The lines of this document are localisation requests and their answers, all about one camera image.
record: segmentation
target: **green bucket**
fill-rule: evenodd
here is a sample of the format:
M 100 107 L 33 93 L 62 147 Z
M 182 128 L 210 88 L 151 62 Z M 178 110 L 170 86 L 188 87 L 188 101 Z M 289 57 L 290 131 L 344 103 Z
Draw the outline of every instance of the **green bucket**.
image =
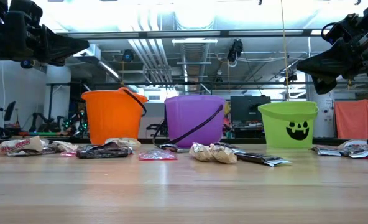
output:
M 263 117 L 268 147 L 311 147 L 314 119 L 318 114 L 315 102 L 269 103 L 259 106 Z

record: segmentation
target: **black candy wrapper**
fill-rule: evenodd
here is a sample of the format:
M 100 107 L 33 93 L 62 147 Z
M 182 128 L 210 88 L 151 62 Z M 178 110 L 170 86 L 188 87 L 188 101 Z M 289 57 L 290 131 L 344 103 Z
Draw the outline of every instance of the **black candy wrapper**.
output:
M 289 164 L 290 162 L 286 159 L 282 159 L 279 156 L 270 156 L 259 153 L 239 153 L 236 154 L 237 158 L 246 162 L 254 162 L 258 164 L 264 164 L 274 167 L 279 164 Z
M 109 142 L 102 146 L 88 145 L 79 147 L 76 156 L 79 159 L 117 158 L 127 157 L 131 153 L 132 148 L 130 146 Z

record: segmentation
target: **clear plastic bag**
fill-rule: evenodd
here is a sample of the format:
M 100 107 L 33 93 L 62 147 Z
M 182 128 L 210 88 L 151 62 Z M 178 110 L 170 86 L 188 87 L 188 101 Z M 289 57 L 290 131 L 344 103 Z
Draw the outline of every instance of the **clear plastic bag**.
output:
M 177 156 L 169 150 L 153 149 L 139 154 L 140 161 L 177 160 Z

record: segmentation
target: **computer monitor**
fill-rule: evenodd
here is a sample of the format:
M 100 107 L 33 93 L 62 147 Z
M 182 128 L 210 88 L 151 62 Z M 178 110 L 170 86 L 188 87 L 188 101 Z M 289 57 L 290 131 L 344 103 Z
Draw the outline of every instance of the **computer monitor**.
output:
M 268 96 L 232 96 L 231 121 L 233 127 L 246 126 L 249 123 L 261 123 L 262 117 L 257 109 L 260 105 L 270 103 Z
M 13 101 L 9 103 L 9 106 L 7 106 L 6 114 L 4 114 L 4 121 L 10 121 L 12 112 L 14 111 L 14 107 L 16 106 L 16 102 Z

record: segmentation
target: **fluorescent light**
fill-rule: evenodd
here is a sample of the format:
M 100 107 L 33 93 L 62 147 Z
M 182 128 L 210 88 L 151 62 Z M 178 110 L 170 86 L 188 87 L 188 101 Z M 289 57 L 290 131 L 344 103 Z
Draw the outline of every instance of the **fluorescent light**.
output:
M 102 65 L 106 70 L 108 70 L 111 74 L 113 74 L 116 78 L 120 79 L 121 77 L 119 77 L 119 75 L 113 70 L 111 69 L 108 65 L 106 65 L 104 62 L 99 62 L 100 65 Z
M 292 96 L 291 98 L 297 99 L 297 98 L 299 98 L 300 96 L 303 96 L 303 95 L 305 95 L 305 94 L 306 94 L 306 91 L 304 91 L 303 93 L 299 93 L 299 94 L 297 94 L 297 95 L 295 95 L 295 96 Z
M 173 44 L 217 44 L 217 39 L 199 39 L 199 38 L 187 38 L 187 39 L 173 39 Z
M 326 35 L 330 30 L 329 29 L 325 29 L 323 31 L 323 34 Z M 311 35 L 321 35 L 322 30 L 312 30 L 311 31 Z
M 285 30 L 286 35 L 302 35 L 302 30 Z M 253 35 L 253 36 L 263 36 L 263 35 L 279 35 L 283 36 L 283 30 L 250 30 L 250 31 L 229 31 L 228 35 L 240 37 L 242 35 Z
M 148 32 L 148 37 L 210 37 L 220 35 L 220 31 L 186 31 L 186 30 L 178 30 L 173 32 L 165 32 L 165 31 L 153 31 Z

